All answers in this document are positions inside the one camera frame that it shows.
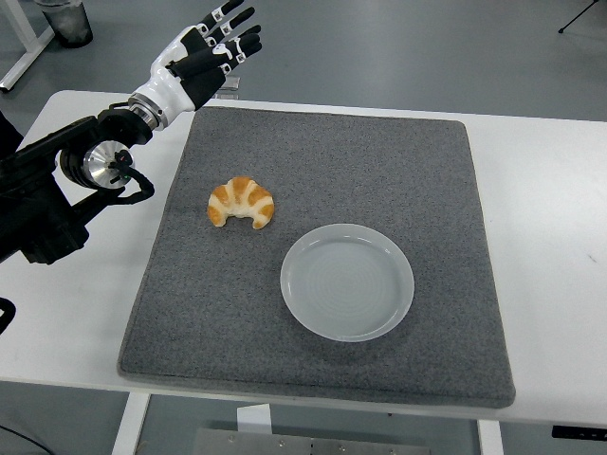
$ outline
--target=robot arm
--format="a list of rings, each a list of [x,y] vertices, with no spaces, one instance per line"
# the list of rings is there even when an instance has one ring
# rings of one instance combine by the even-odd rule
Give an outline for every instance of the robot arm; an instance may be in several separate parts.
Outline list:
[[[261,49],[259,26],[228,40],[254,12],[220,23],[244,0],[229,0],[182,30],[152,64],[150,80],[128,102],[82,118],[15,153],[0,151],[0,263],[21,250],[31,263],[52,264],[83,247],[85,225],[104,208],[135,204],[154,194],[135,170],[129,149],[184,111],[204,105],[238,64]],[[60,154],[64,174],[96,190],[71,206],[52,175]],[[140,191],[119,197],[131,180]]]
[[[223,42],[255,12],[254,8],[245,9],[220,26],[226,14],[243,2],[229,0],[198,25],[186,27],[154,61],[150,80],[128,101],[132,110],[147,118],[150,126],[155,125],[153,129],[166,128],[182,112],[200,108],[232,69],[262,48],[259,26]]]

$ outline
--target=desk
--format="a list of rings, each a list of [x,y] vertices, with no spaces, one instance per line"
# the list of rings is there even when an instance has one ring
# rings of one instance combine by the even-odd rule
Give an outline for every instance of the desk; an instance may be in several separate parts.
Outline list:
[[[60,92],[26,141],[126,95]],[[462,121],[483,205],[517,396],[506,409],[380,406],[321,399],[272,402],[472,419],[607,425],[607,124],[542,118],[212,100],[209,105],[346,115]],[[113,391],[259,402],[136,383],[116,369],[120,343],[192,114],[145,147],[138,169],[156,185],[150,201],[105,210],[89,225],[85,248],[53,266],[20,255],[0,264],[3,297],[17,316],[0,336],[0,379]],[[87,190],[56,172],[68,198]]]

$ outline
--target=bread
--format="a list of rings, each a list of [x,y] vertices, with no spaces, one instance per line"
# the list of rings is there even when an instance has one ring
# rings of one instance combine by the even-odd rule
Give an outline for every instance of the bread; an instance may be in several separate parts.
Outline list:
[[[215,188],[209,198],[207,215],[218,228],[226,224],[229,216],[250,217],[253,228],[261,229],[274,214],[274,200],[265,188],[250,177],[234,177],[225,185]]]

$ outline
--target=white robotic hand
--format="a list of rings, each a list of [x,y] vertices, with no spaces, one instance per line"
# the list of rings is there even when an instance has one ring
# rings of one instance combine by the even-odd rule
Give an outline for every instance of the white robotic hand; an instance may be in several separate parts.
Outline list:
[[[219,25],[226,14],[245,0],[229,0],[196,26],[183,29],[152,64],[150,80],[129,98],[130,110],[152,129],[162,130],[182,112],[203,106],[238,64],[262,45],[255,26],[225,41],[231,32],[255,12],[248,8]]]

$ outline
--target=robot finger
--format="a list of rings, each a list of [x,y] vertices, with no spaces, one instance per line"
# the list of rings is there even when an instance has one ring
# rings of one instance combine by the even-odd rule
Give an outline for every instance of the robot finger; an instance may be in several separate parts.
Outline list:
[[[171,62],[166,68],[181,80],[189,79],[198,74],[227,63],[232,58],[229,52],[216,52],[215,48],[206,47],[184,57],[178,62]]]
[[[226,14],[240,7],[244,2],[245,0],[229,0],[228,3],[207,14],[196,27],[202,37],[205,38],[211,32],[211,29],[223,20]]]
[[[226,43],[226,48],[230,51],[230,60],[219,65],[224,75],[229,74],[236,66],[242,64],[247,57],[250,57],[262,48],[259,35],[249,33],[243,38],[234,38]]]
[[[255,13],[255,8],[249,7],[238,14],[236,17],[228,21],[223,26],[216,28],[211,34],[205,38],[209,46],[215,46],[232,33],[232,31],[245,22],[250,16]]]
[[[242,38],[243,36],[249,35],[250,33],[259,34],[260,31],[262,31],[261,26],[254,26],[254,27],[249,28],[248,30],[243,31],[240,35],[238,35],[238,38]]]

